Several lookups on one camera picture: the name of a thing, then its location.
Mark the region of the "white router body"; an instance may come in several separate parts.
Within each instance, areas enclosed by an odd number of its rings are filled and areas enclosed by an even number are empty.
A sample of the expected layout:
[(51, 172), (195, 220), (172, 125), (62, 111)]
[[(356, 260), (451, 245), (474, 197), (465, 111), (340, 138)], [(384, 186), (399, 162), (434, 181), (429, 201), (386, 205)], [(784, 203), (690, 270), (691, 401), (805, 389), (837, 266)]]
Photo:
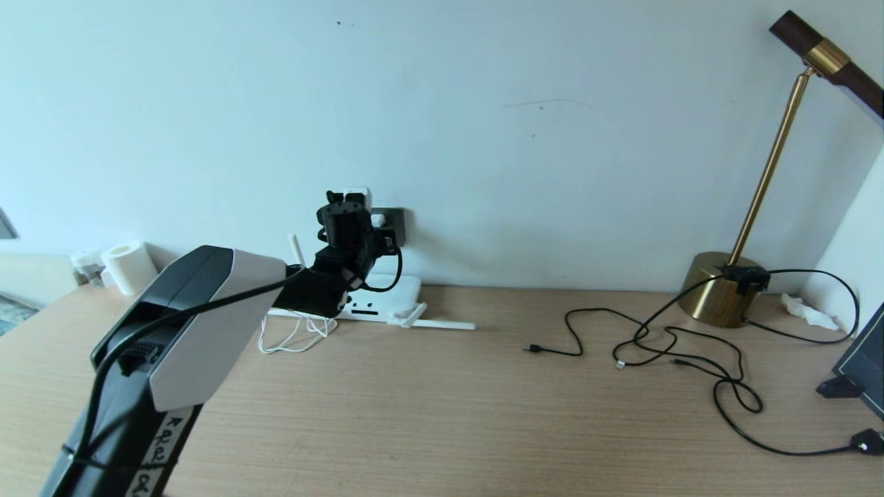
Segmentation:
[(401, 319), (416, 308), (422, 280), (402, 275), (394, 287), (386, 292), (360, 289), (349, 293), (349, 301), (338, 314), (338, 319), (386, 323)]

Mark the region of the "white paper towel roll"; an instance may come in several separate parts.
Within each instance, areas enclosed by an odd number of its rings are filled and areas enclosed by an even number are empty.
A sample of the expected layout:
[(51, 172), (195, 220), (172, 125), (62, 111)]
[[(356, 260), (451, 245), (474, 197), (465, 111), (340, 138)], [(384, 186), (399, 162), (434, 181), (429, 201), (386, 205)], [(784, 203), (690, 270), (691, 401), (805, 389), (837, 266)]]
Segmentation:
[(159, 271), (141, 240), (111, 246), (100, 254), (108, 274), (122, 295), (141, 295)]

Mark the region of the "small white container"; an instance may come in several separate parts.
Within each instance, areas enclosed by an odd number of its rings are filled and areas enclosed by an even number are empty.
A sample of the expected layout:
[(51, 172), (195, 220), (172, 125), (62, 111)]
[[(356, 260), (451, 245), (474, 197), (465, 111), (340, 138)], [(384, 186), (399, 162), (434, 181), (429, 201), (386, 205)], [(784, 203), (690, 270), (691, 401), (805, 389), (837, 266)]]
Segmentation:
[(99, 251), (78, 251), (70, 255), (69, 259), (76, 273), (84, 277), (91, 286), (104, 287), (102, 273), (105, 266)]

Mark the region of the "brass desk lamp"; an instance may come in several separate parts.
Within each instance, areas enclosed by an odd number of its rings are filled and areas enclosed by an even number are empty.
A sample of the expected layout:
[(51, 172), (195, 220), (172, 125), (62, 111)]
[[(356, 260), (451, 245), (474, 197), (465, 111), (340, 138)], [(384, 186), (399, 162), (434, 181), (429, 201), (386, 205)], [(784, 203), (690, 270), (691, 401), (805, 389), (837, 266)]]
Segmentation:
[(796, 76), (789, 92), (776, 138), (731, 251), (707, 251), (695, 255), (683, 280), (678, 306), (689, 317), (714, 327), (738, 328), (747, 324), (755, 302), (768, 289), (745, 296), (736, 295), (736, 284), (724, 280), (717, 267), (761, 266), (744, 258), (743, 249), (760, 214), (812, 78), (824, 79), (855, 98), (884, 129), (884, 86), (875, 82), (842, 48), (793, 10), (784, 12), (769, 31), (799, 56), (804, 69)]

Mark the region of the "crumpled white tissue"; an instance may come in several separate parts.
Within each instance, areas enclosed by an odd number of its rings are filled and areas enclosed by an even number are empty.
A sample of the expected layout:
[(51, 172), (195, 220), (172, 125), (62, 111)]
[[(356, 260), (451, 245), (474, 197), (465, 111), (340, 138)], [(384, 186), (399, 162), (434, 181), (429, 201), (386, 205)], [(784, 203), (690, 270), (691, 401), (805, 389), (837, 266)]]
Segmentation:
[(830, 315), (818, 311), (818, 309), (809, 307), (800, 297), (792, 297), (783, 293), (780, 295), (780, 302), (785, 311), (797, 318), (802, 318), (809, 325), (821, 327), (831, 331), (839, 331), (840, 327)]

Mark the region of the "dark framed panel on stand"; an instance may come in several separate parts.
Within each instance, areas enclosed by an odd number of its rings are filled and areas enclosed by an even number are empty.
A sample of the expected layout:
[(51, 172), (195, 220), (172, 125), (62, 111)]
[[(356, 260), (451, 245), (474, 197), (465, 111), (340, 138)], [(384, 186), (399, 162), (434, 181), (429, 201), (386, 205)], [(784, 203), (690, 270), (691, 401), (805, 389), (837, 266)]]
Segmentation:
[(832, 368), (816, 393), (826, 399), (859, 399), (884, 421), (884, 303)]

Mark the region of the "grey wall socket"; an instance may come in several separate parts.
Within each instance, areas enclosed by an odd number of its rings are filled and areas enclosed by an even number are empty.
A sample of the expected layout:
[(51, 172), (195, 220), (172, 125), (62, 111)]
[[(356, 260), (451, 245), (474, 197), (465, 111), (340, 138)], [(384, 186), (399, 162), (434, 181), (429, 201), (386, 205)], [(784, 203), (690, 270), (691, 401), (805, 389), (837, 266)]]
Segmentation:
[(386, 216), (386, 225), (383, 228), (376, 229), (384, 235), (385, 228), (395, 228), (400, 235), (400, 246), (405, 246), (407, 241), (406, 233), (406, 214), (404, 208), (401, 207), (375, 207), (372, 213), (382, 213)]

